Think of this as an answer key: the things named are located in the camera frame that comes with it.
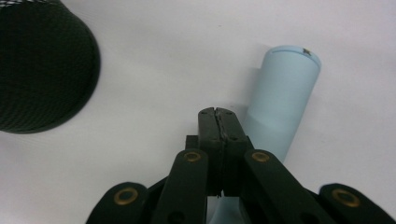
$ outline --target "white tabletop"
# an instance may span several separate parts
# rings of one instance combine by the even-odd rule
[[[111,187],[153,185],[201,109],[243,120],[278,45],[322,61],[287,168],[314,192],[343,183],[396,217],[396,2],[63,2],[97,38],[100,80],[64,125],[0,133],[0,223],[84,223]]]

